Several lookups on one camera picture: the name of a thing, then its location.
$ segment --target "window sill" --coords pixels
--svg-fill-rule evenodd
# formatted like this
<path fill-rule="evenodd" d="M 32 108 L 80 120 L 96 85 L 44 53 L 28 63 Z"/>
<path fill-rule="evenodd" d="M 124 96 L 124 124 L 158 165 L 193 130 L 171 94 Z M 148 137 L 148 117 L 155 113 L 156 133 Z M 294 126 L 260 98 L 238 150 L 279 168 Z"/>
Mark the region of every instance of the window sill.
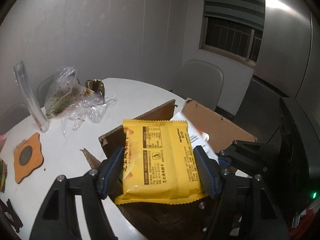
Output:
<path fill-rule="evenodd" d="M 219 56 L 226 57 L 227 59 L 231 59 L 233 61 L 236 61 L 238 63 L 241 63 L 241 64 L 246 65 L 246 66 L 248 66 L 250 68 L 253 68 L 253 69 L 254 69 L 254 67 L 256 65 L 256 63 L 254 61 L 252 61 L 252 60 L 245 61 L 245 58 L 243 58 L 241 56 L 238 56 L 236 54 L 233 54 L 231 52 L 225 51 L 223 49 L 211 47 L 211 46 L 208 46 L 208 45 L 203 45 L 202 48 L 200 48 L 200 50 L 206 51 L 206 52 L 215 53 L 215 54 L 217 54 Z"/>

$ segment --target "gray circle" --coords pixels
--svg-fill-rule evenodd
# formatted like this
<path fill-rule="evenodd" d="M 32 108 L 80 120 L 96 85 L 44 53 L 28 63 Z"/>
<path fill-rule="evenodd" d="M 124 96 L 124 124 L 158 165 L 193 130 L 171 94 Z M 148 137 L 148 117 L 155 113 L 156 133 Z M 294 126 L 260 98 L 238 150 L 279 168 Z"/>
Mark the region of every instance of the gray circle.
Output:
<path fill-rule="evenodd" d="M 201 202 L 200 204 L 199 204 L 199 209 L 204 209 L 205 208 L 205 203 L 204 202 Z"/>
<path fill-rule="evenodd" d="M 223 175 L 228 175 L 230 173 L 228 169 L 222 169 L 221 172 Z"/>
<path fill-rule="evenodd" d="M 256 175 L 254 176 L 254 178 L 255 178 L 257 181 L 262 180 L 262 176 L 261 176 L 260 174 L 256 174 Z"/>
<path fill-rule="evenodd" d="M 59 175 L 59 176 L 57 177 L 57 181 L 62 182 L 65 178 L 66 178 L 66 176 L 64 176 L 64 175 Z"/>
<path fill-rule="evenodd" d="M 19 164 L 21 166 L 27 165 L 32 156 L 32 147 L 30 145 L 26 146 L 20 153 Z"/>
<path fill-rule="evenodd" d="M 98 173 L 98 170 L 96 170 L 96 169 L 89 170 L 89 174 L 91 176 L 97 175 L 97 173 Z"/>

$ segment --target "window frame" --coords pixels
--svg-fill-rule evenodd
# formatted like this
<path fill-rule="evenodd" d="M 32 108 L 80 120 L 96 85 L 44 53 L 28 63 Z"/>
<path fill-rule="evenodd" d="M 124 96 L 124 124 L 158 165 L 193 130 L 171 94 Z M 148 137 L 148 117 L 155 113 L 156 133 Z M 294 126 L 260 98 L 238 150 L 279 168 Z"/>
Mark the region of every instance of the window frame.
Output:
<path fill-rule="evenodd" d="M 256 62 L 249 59 L 251 51 L 252 51 L 252 44 L 253 44 L 253 38 L 254 38 L 254 28 L 251 28 L 251 35 L 250 35 L 250 39 L 249 39 L 247 55 L 246 55 L 246 57 L 241 57 L 241 56 L 234 54 L 232 52 L 229 52 L 227 50 L 216 48 L 216 47 L 205 44 L 205 38 L 207 35 L 207 28 L 208 28 L 208 18 L 209 17 L 203 16 L 199 49 L 202 49 L 202 50 L 205 50 L 208 52 L 212 52 L 212 53 L 216 53 L 218 55 L 233 59 L 241 64 L 244 64 L 244 65 L 247 65 L 251 68 L 254 68 L 256 65 Z"/>

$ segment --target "orange coaster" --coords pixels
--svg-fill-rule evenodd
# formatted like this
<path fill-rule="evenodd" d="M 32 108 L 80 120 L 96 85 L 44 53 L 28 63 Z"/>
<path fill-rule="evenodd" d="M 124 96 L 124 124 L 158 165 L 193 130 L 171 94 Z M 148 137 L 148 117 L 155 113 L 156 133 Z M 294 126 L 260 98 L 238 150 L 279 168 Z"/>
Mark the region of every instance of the orange coaster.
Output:
<path fill-rule="evenodd" d="M 28 140 L 23 140 L 13 153 L 15 181 L 18 184 L 43 164 L 39 138 L 40 134 L 35 133 Z"/>

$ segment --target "gray chair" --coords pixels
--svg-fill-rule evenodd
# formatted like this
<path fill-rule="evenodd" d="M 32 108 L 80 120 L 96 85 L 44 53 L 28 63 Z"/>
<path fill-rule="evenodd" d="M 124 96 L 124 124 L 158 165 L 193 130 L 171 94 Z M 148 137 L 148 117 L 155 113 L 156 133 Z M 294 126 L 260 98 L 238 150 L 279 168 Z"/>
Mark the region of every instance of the gray chair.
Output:
<path fill-rule="evenodd" d="M 44 107 L 45 97 L 53 83 L 54 76 L 50 76 L 43 80 L 37 87 L 37 99 L 40 107 Z"/>
<path fill-rule="evenodd" d="M 220 68 L 201 60 L 189 60 L 177 74 L 173 93 L 186 99 L 192 98 L 215 110 L 223 87 L 223 72 Z"/>
<path fill-rule="evenodd" d="M 0 117 L 0 134 L 5 134 L 29 115 L 30 112 L 24 103 L 14 104 Z"/>

